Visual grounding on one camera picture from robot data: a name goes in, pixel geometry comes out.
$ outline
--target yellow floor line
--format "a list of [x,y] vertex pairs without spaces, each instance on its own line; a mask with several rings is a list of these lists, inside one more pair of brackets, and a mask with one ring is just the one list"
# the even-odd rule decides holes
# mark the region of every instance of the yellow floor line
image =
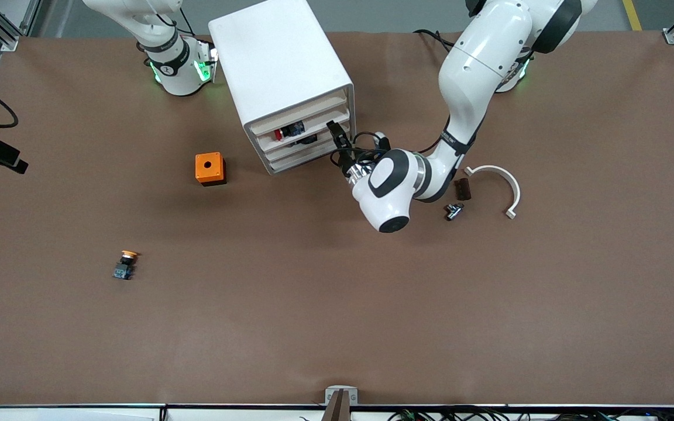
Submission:
[[623,0],[623,7],[625,8],[625,13],[628,15],[628,21],[631,22],[631,29],[641,31],[641,22],[639,22],[639,15],[636,14],[634,0]]

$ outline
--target white semicircular clamp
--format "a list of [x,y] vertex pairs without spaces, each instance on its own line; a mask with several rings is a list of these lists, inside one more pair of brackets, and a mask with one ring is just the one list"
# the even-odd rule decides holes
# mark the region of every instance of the white semicircular clamp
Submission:
[[509,219],[514,219],[514,217],[517,215],[514,213],[514,208],[519,205],[519,199],[521,199],[522,191],[519,189],[519,183],[517,182],[517,179],[514,178],[513,175],[511,175],[510,172],[504,170],[500,166],[495,166],[495,165],[480,165],[479,167],[475,168],[473,170],[472,168],[468,167],[465,168],[465,173],[467,175],[473,175],[476,172],[479,171],[492,171],[495,173],[498,173],[501,175],[501,177],[505,178],[506,181],[511,185],[511,189],[514,190],[514,203],[511,204],[511,206],[506,210],[506,216],[508,216]]

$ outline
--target white drawer unit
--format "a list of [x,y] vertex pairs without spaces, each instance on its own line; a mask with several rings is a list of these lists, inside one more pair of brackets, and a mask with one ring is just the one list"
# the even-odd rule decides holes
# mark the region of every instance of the white drawer unit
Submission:
[[209,22],[238,117],[270,174],[355,135],[353,82],[306,0],[266,0]]

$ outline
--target orange box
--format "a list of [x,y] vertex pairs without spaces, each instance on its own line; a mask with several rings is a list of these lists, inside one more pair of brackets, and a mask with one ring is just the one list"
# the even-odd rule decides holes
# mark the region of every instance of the orange box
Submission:
[[228,183],[225,176],[225,160],[220,152],[199,154],[195,159],[196,179],[202,186],[218,186]]

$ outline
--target small metal part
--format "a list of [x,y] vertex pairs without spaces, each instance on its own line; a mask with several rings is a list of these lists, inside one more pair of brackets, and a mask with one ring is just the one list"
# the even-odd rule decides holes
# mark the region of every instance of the small metal part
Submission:
[[371,174],[371,168],[366,165],[355,164],[348,168],[348,184],[353,187],[358,183],[358,180],[369,174]]
[[662,35],[665,38],[665,42],[669,43],[669,45],[674,45],[674,35],[672,35],[669,32],[669,29],[667,29],[667,27],[663,27]]
[[117,279],[129,280],[134,274],[134,263],[137,261],[138,253],[129,250],[121,250],[121,259],[113,270],[113,277]]
[[455,181],[454,187],[457,190],[457,200],[470,200],[473,197],[470,192],[470,180],[468,178],[460,178]]
[[444,209],[448,212],[446,214],[446,220],[451,221],[454,218],[457,218],[457,215],[459,215],[462,211],[462,209],[465,208],[462,203],[457,203],[456,205],[447,205]]
[[425,181],[425,163],[423,162],[425,158],[423,158],[423,156],[420,154],[414,155],[415,159],[418,161],[418,176],[415,178],[415,183],[412,185],[412,189],[417,192],[418,189],[420,189],[420,186],[423,185],[423,181]]
[[473,175],[478,171],[492,171],[494,173],[498,173],[501,175],[501,177],[505,178],[506,181],[511,185],[511,189],[514,190],[514,203],[511,204],[511,206],[506,209],[506,216],[508,216],[509,219],[514,219],[516,217],[516,213],[514,213],[514,208],[519,205],[519,199],[522,197],[522,191],[519,189],[519,182],[517,181],[516,178],[514,178],[513,175],[511,175],[510,172],[504,170],[500,166],[495,166],[495,165],[480,165],[479,167],[475,168],[473,170],[472,168],[468,167],[465,168],[465,173],[467,175]]
[[339,390],[345,390],[345,397],[348,398],[350,406],[358,405],[358,388],[353,386],[329,386],[324,390],[324,405],[329,405],[329,400],[332,399],[332,394],[339,392]]

